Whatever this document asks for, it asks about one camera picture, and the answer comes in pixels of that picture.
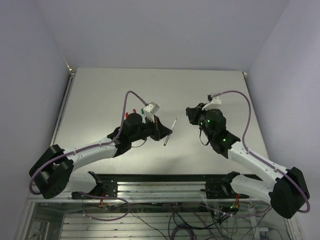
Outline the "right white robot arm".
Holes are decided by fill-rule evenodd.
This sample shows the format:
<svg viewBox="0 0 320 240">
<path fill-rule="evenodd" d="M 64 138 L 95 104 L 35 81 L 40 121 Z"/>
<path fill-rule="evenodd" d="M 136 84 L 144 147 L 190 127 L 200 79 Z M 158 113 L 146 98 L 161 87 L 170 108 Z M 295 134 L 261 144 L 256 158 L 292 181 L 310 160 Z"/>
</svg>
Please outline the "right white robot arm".
<svg viewBox="0 0 320 240">
<path fill-rule="evenodd" d="M 221 194 L 226 198 L 235 194 L 256 198 L 271 205 L 281 217 L 292 218 L 310 198 L 302 171 L 296 167 L 288 169 L 246 149 L 240 138 L 227 130 L 223 113 L 217 108 L 206 110 L 205 107 L 204 103 L 187 107 L 189 123 L 199 127 L 217 154 L 242 165 L 259 178 L 233 171 L 223 180 Z"/>
</svg>

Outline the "green marker pen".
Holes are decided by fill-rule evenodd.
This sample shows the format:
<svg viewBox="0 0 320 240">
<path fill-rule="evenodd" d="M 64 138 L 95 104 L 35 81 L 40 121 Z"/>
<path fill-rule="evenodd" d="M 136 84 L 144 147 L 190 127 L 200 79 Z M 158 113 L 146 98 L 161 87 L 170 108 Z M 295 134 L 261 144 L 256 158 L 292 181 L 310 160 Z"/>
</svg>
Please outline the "green marker pen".
<svg viewBox="0 0 320 240">
<path fill-rule="evenodd" d="M 146 123 L 146 116 L 143 108 L 141 109 L 141 116 L 142 116 L 142 123 Z"/>
</svg>

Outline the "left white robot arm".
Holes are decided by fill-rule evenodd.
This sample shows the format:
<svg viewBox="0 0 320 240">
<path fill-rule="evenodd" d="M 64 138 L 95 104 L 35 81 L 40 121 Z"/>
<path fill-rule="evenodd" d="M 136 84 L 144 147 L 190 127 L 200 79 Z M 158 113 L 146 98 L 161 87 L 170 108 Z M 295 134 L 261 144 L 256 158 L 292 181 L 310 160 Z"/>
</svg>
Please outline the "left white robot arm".
<svg viewBox="0 0 320 240">
<path fill-rule="evenodd" d="M 89 198 L 96 199 L 102 193 L 102 183 L 98 177 L 89 172 L 82 180 L 75 179 L 75 171 L 100 160 L 121 156 L 136 141 L 148 138 L 160 141 L 172 132 L 158 116 L 154 116 L 153 120 L 143 120 L 140 114 L 131 113 L 112 133 L 96 142 L 70 149 L 51 145 L 29 170 L 29 191 L 44 199 L 52 199 L 68 187 L 72 192 L 79 187 Z"/>
</svg>

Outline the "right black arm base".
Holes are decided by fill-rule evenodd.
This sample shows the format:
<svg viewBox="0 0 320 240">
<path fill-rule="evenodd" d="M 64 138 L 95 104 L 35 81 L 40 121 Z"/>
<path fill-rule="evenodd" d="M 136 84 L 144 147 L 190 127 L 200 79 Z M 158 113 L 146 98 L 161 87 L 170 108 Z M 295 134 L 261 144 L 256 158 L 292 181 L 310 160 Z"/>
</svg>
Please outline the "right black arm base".
<svg viewBox="0 0 320 240">
<path fill-rule="evenodd" d="M 235 199 L 237 193 L 231 187 L 231 183 L 239 175 L 236 171 L 226 175 L 205 175 L 205 185 L 200 191 L 206 194 L 207 199 Z"/>
</svg>

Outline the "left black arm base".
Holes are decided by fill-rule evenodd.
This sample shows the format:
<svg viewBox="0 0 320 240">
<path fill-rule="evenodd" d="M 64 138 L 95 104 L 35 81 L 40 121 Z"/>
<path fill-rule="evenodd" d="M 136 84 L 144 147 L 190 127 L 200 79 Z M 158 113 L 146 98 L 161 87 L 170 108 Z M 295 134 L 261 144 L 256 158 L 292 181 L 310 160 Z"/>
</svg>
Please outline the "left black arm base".
<svg viewBox="0 0 320 240">
<path fill-rule="evenodd" d="M 118 185 L 113 179 L 102 180 L 93 171 L 74 176 L 70 187 L 72 200 L 115 200 L 118 193 Z"/>
</svg>

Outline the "aluminium mounting rail frame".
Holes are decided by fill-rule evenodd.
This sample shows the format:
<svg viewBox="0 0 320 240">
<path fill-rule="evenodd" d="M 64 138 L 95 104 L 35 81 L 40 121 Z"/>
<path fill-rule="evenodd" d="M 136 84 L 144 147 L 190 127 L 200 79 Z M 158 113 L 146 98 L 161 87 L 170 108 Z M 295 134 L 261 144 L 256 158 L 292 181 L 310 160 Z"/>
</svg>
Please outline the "aluminium mounting rail frame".
<svg viewBox="0 0 320 240">
<path fill-rule="evenodd" d="M 266 203 L 225 196 L 197 176 L 116 176 L 112 199 L 32 195 L 26 240 L 291 240 L 290 223 Z"/>
</svg>

